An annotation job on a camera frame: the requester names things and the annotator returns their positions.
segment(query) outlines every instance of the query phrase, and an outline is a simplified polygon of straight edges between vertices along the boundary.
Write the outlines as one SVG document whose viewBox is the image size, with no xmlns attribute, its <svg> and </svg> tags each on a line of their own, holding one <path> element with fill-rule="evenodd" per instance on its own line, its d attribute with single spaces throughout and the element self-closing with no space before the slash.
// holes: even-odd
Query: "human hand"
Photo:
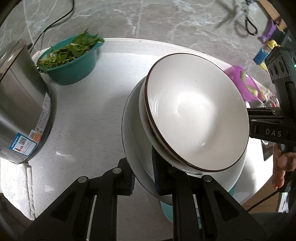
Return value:
<svg viewBox="0 0 296 241">
<path fill-rule="evenodd" d="M 281 153 L 279 144 L 274 144 L 274 168 L 272 173 L 272 185 L 274 189 L 281 188 L 284 185 L 284 176 L 286 171 L 296 170 L 296 153 Z"/>
</svg>

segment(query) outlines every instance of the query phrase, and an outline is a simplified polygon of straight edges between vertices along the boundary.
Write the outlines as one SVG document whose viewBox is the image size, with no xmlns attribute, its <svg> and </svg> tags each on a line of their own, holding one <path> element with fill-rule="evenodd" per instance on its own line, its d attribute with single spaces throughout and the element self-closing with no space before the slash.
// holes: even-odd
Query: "bowl rim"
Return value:
<svg viewBox="0 0 296 241">
<path fill-rule="evenodd" d="M 224 171 L 224 170 L 227 170 L 229 169 L 230 167 L 232 167 L 233 165 L 235 165 L 241 158 L 242 156 L 244 155 L 245 151 L 246 151 L 246 148 L 247 148 L 247 145 L 248 145 L 248 142 L 249 142 L 249 138 L 246 142 L 246 146 L 244 148 L 244 151 L 242 152 L 241 156 L 230 166 L 226 167 L 226 168 L 223 168 L 223 169 L 219 169 L 219 170 L 207 170 L 207 169 L 203 169 L 203 168 L 200 168 L 200 167 L 197 167 L 191 163 L 189 163 L 188 161 L 186 161 L 184 158 L 182 158 L 177 152 L 175 152 L 173 150 L 173 148 L 167 143 L 167 141 L 165 140 L 165 138 L 162 136 L 162 134 L 160 133 L 159 129 L 157 128 L 156 126 L 156 123 L 153 119 L 153 116 L 152 116 L 152 113 L 151 113 L 151 110 L 150 110 L 150 106 L 149 106 L 149 102 L 148 102 L 148 81 L 149 81 L 149 77 L 150 77 L 150 74 L 152 72 L 152 70 L 154 69 L 154 67 L 158 64 L 158 62 L 160 62 L 161 60 L 163 60 L 164 58 L 166 57 L 169 57 L 169 56 L 172 56 L 172 55 L 177 55 L 177 54 L 186 54 L 186 55 L 193 55 L 193 56 L 196 56 L 196 57 L 199 57 L 199 58 L 203 58 L 201 56 L 198 56 L 198 55 L 195 55 L 195 54 L 189 54 L 189 53 L 173 53 L 173 54 L 169 54 L 169 55 L 166 55 L 164 57 L 162 57 L 161 59 L 159 59 L 158 61 L 155 62 L 155 64 L 151 67 L 151 69 L 149 70 L 148 74 L 147 74 L 147 77 L 146 77 L 146 81 L 145 81 L 145 89 L 144 89 L 144 99 L 145 99 L 145 104 L 146 104 L 146 109 L 147 109 L 147 114 L 149 115 L 149 118 L 151 120 L 151 123 L 153 125 L 153 127 L 155 128 L 157 134 L 159 135 L 159 137 L 161 138 L 161 140 L 163 141 L 164 144 L 166 144 L 167 148 L 174 154 L 176 155 L 178 158 L 180 158 L 182 161 L 184 161 L 187 165 L 191 166 L 192 168 L 195 168 L 197 170 L 200 170 L 200 171 L 203 171 L 203 172 L 220 172 L 220 171 Z M 228 78 L 229 76 L 217 65 L 215 65 L 217 68 L 219 68 Z"/>
<path fill-rule="evenodd" d="M 142 123 L 143 129 L 146 133 L 147 138 L 151 142 L 154 149 L 162 156 L 162 158 L 164 158 L 172 166 L 176 167 L 179 170 L 184 170 L 186 173 L 190 173 L 191 175 L 201 176 L 201 174 L 193 173 L 194 170 L 201 172 L 200 169 L 197 169 L 196 167 L 188 166 L 187 163 L 182 162 L 182 160 L 178 160 L 177 156 L 174 157 L 173 153 L 169 153 L 169 151 L 166 150 L 166 147 L 160 143 L 159 138 L 156 136 L 157 134 L 153 130 L 153 126 L 151 126 L 151 124 L 150 124 L 149 116 L 147 114 L 145 96 L 144 96 L 144 87 L 145 87 L 144 83 L 146 82 L 146 77 L 144 77 L 143 80 L 144 81 L 142 83 L 142 86 L 140 89 L 140 94 L 139 94 L 139 115 L 140 115 L 141 123 Z"/>
<path fill-rule="evenodd" d="M 74 36 L 72 36 L 72 37 L 66 38 L 66 39 L 64 39 L 64 40 L 62 40 L 62 41 L 56 43 L 55 45 L 51 46 L 51 47 L 48 48 L 47 50 L 45 50 L 44 53 L 42 53 L 42 54 L 40 55 L 40 57 L 38 58 L 37 63 L 38 63 L 38 61 L 39 61 L 41 58 L 43 58 L 46 54 L 49 54 L 49 53 L 50 53 L 50 49 L 51 49 L 51 48 L 54 48 L 55 46 L 57 46 L 58 44 L 60 44 L 60 43 L 62 43 L 62 42 L 64 42 L 64 41 L 67 41 L 67 40 L 69 40 L 69 39 L 76 38 L 77 36 L 79 36 L 79 35 L 74 35 Z M 76 59 L 74 59 L 74 60 L 72 60 L 72 61 L 70 61 L 70 62 L 68 62 L 68 63 L 62 64 L 62 65 L 57 66 L 57 67 L 53 67 L 53 68 L 40 68 L 39 65 L 37 65 L 37 64 L 36 64 L 36 65 L 39 67 L 40 70 L 45 70 L 45 72 L 53 71 L 53 70 L 56 70 L 56 69 L 62 68 L 62 67 L 64 67 L 64 66 L 67 66 L 67 65 L 73 64 L 73 63 L 75 63 L 75 62 L 77 62 L 77 61 L 79 61 L 79 60 L 85 58 L 85 56 L 87 56 L 87 55 L 90 54 L 91 50 L 95 50 L 96 48 L 100 47 L 103 43 L 104 43 L 104 42 L 102 42 L 102 43 L 98 43 L 98 42 L 97 42 L 97 43 L 96 43 L 96 44 L 95 44 L 95 45 L 94 45 L 94 46 L 93 46 L 93 47 L 92 47 L 87 53 L 85 53 L 85 54 L 79 56 L 78 58 L 76 58 Z"/>
</svg>

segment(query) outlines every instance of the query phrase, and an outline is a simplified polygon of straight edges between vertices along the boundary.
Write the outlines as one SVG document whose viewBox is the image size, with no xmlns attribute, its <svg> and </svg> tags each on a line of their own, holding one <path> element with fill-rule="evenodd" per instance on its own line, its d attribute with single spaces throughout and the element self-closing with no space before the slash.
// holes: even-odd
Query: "black cable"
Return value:
<svg viewBox="0 0 296 241">
<path fill-rule="evenodd" d="M 72 8 L 71 8 L 71 10 L 68 13 L 66 13 L 64 16 L 62 16 L 61 18 L 59 18 L 58 20 L 54 21 L 52 24 L 48 25 L 46 27 L 46 29 L 44 29 L 42 31 L 42 33 L 38 36 L 38 38 L 36 39 L 35 43 L 33 44 L 32 48 L 30 50 L 30 53 L 32 52 L 35 44 L 37 43 L 37 41 L 39 40 L 39 38 L 42 36 L 42 34 L 44 34 L 52 25 L 56 24 L 58 21 L 62 20 L 63 18 L 65 18 L 66 16 L 68 16 L 70 13 L 72 13 L 74 11 L 74 6 L 75 6 L 75 0 L 72 0 Z"/>
<path fill-rule="evenodd" d="M 263 198 L 261 201 L 257 202 L 256 204 L 254 204 L 252 207 L 250 207 L 247 212 L 251 211 L 254 207 L 257 207 L 259 204 L 263 203 L 264 201 L 266 201 L 268 198 L 271 198 L 272 196 L 276 195 L 279 192 L 279 190 L 276 190 L 275 192 L 273 192 L 272 194 L 270 194 L 269 196 L 267 196 L 266 198 Z"/>
<path fill-rule="evenodd" d="M 254 2 L 258 2 L 258 0 L 246 0 L 246 3 L 247 3 L 247 5 L 248 5 L 248 7 L 249 7 L 252 3 L 254 3 Z M 248 27 L 248 23 L 254 28 L 255 32 L 253 32 L 253 33 L 250 32 L 249 27 Z M 256 26 L 251 22 L 251 20 L 249 19 L 248 16 L 245 17 L 244 24 L 245 24 L 245 27 L 246 27 L 246 31 L 248 32 L 249 35 L 251 35 L 251 36 L 255 36 L 255 35 L 257 35 L 257 33 L 258 33 L 258 29 L 257 29 Z"/>
</svg>

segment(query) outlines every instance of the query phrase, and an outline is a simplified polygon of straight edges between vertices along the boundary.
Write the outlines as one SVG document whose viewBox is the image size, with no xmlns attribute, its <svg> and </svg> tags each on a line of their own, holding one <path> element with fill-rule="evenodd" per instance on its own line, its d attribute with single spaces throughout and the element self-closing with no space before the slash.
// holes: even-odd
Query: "metal container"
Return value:
<svg viewBox="0 0 296 241">
<path fill-rule="evenodd" d="M 0 56 L 0 157 L 22 163 L 45 142 L 51 99 L 24 40 Z"/>
</svg>

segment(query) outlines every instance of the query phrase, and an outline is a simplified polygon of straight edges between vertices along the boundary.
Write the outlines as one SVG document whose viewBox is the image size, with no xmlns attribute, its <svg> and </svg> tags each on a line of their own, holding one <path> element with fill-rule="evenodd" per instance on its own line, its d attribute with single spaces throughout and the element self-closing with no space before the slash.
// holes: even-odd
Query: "stacked bowls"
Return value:
<svg viewBox="0 0 296 241">
<path fill-rule="evenodd" d="M 152 147 L 177 169 L 210 174 L 229 191 L 244 166 L 249 118 L 241 94 L 219 67 L 177 53 L 157 61 L 131 92 L 122 139 L 137 179 L 159 199 L 151 184 Z"/>
<path fill-rule="evenodd" d="M 246 150 L 244 100 L 230 78 L 204 58 L 180 53 L 156 62 L 142 85 L 139 111 L 158 153 L 190 174 L 226 170 Z"/>
</svg>

